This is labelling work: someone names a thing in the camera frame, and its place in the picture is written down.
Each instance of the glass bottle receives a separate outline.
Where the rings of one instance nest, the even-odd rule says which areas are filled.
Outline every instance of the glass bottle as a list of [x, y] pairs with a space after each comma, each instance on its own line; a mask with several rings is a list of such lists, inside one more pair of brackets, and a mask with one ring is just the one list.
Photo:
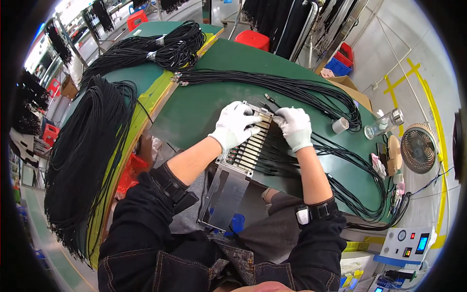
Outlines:
[[389, 132], [403, 123], [404, 117], [402, 111], [399, 108], [395, 108], [377, 119], [373, 124], [365, 126], [365, 136], [371, 140], [376, 136]]

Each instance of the red crate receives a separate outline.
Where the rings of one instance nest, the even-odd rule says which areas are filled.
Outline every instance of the red crate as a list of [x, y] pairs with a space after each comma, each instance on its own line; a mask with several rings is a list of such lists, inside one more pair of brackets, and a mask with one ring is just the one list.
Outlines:
[[342, 43], [339, 51], [334, 55], [334, 58], [338, 59], [347, 67], [351, 67], [354, 64], [354, 53], [352, 52], [352, 48], [346, 43]]

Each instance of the cable clamp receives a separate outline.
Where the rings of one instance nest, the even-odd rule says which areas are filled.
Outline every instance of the cable clamp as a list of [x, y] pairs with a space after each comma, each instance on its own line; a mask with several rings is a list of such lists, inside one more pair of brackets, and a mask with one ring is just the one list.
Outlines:
[[157, 51], [149, 52], [149, 53], [146, 55], [146, 59], [149, 59], [149, 60], [151, 60], [151, 61], [155, 61], [155, 60], [156, 60], [156, 53], [157, 53]]
[[164, 46], [164, 45], [165, 45], [165, 44], [164, 44], [164, 37], [165, 37], [165, 36], [166, 36], [166, 35], [163, 35], [163, 36], [159, 37], [158, 39], [156, 39], [156, 40], [155, 40], [156, 45], [161, 46], [161, 47]]

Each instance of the red plastic bag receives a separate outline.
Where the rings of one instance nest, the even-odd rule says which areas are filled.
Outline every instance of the red plastic bag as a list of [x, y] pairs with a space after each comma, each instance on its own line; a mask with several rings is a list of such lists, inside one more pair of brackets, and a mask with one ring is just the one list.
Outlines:
[[138, 184], [138, 180], [136, 179], [137, 175], [134, 169], [144, 167], [148, 167], [148, 163], [134, 153], [131, 153], [130, 159], [128, 160], [127, 165], [125, 165], [120, 182], [118, 183], [116, 196], [119, 199], [123, 199], [125, 197], [130, 187]]

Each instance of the white glove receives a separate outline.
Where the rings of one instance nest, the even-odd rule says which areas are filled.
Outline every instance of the white glove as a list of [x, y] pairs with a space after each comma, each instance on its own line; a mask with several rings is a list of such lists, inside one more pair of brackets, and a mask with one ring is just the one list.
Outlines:
[[305, 114], [303, 109], [283, 107], [276, 111], [276, 115], [272, 119], [281, 128], [282, 134], [293, 152], [303, 147], [313, 146], [310, 138], [310, 116]]
[[262, 121], [259, 116], [252, 116], [253, 111], [241, 101], [234, 101], [226, 106], [221, 112], [216, 123], [216, 130], [209, 134], [222, 146], [222, 153], [245, 142], [249, 137], [260, 132], [260, 128], [246, 126], [257, 124]]

